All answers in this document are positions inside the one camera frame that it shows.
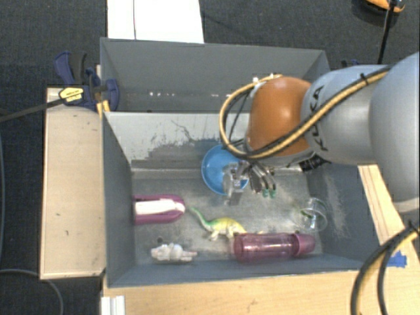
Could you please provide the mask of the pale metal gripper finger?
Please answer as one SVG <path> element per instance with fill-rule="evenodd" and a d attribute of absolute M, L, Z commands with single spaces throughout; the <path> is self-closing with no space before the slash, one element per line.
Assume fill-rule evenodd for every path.
<path fill-rule="evenodd" d="M 235 206 L 238 205 L 243 196 L 242 188 L 233 188 L 228 193 L 228 205 Z"/>
<path fill-rule="evenodd" d="M 227 171 L 223 175 L 222 187 L 227 197 L 232 196 L 234 191 L 234 176 L 231 171 Z"/>

